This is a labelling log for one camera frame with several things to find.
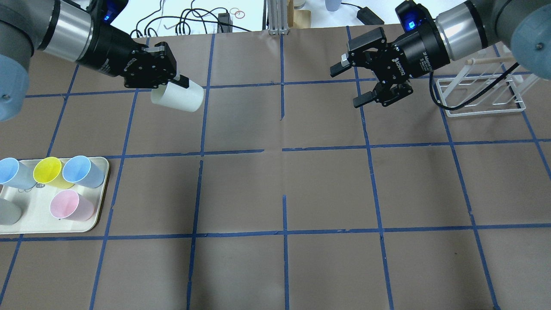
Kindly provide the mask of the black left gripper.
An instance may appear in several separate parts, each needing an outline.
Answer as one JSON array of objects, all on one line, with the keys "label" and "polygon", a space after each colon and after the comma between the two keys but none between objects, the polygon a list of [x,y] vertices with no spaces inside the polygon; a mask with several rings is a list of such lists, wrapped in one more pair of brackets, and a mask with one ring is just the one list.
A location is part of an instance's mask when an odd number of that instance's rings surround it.
[{"label": "black left gripper", "polygon": [[169,82],[189,88],[189,78],[177,74],[177,61],[167,42],[147,46],[100,20],[93,21],[91,42],[77,64],[106,76],[121,76],[126,88],[153,90]]}]

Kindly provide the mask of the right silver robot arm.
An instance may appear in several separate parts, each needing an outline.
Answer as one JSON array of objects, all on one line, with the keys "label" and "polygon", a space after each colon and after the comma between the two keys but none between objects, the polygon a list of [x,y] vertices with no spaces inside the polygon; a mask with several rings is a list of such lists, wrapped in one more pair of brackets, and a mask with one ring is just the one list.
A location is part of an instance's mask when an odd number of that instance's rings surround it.
[{"label": "right silver robot arm", "polygon": [[520,65],[550,79],[550,10],[548,0],[467,0],[433,18],[427,8],[406,0],[395,8],[404,34],[389,42],[379,27],[351,39],[330,75],[352,67],[369,69],[378,82],[353,105],[379,102],[386,107],[412,94],[412,78],[432,76],[451,61],[502,42],[516,63],[496,83]]}]

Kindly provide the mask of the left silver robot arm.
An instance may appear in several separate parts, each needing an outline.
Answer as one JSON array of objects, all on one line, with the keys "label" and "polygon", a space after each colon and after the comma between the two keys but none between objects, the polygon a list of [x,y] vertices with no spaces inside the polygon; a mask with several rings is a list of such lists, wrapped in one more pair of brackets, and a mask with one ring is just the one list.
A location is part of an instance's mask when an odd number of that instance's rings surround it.
[{"label": "left silver robot arm", "polygon": [[181,75],[167,42],[141,44],[112,25],[126,0],[3,0],[0,3],[0,119],[22,109],[36,51],[124,78],[126,88],[151,90],[154,104],[195,112],[204,90]]}]

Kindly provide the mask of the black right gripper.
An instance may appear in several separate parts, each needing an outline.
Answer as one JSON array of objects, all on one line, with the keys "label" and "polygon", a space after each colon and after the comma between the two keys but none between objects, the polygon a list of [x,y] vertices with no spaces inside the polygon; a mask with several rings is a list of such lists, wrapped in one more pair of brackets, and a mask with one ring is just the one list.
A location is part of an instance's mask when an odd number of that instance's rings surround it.
[{"label": "black right gripper", "polygon": [[412,78],[419,78],[450,63],[434,20],[388,42],[382,27],[370,30],[347,43],[347,54],[329,69],[332,78],[353,67],[369,69],[377,78],[376,86],[353,99],[354,108],[371,102],[386,107],[413,92]]}]

